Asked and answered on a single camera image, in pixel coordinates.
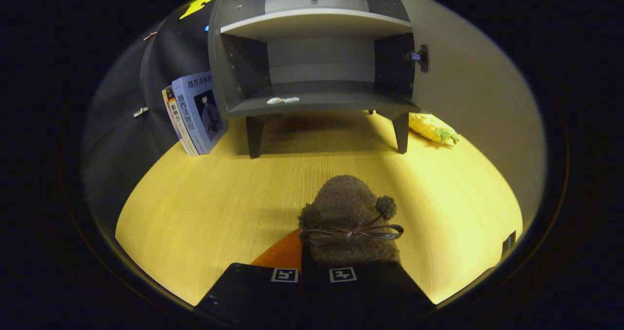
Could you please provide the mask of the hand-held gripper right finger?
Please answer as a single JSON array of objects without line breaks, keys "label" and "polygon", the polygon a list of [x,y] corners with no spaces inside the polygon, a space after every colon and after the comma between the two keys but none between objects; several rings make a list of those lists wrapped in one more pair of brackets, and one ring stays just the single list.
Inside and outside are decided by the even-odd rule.
[{"label": "hand-held gripper right finger", "polygon": [[304,324],[412,324],[435,311],[399,263],[313,267],[302,287]]}]

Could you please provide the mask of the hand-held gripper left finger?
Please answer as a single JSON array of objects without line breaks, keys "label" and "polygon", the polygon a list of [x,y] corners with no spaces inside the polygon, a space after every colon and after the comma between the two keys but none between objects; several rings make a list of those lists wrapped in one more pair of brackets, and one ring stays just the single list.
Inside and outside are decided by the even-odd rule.
[{"label": "hand-held gripper left finger", "polygon": [[221,322],[295,321],[303,251],[299,233],[288,233],[250,264],[230,264],[196,312]]}]

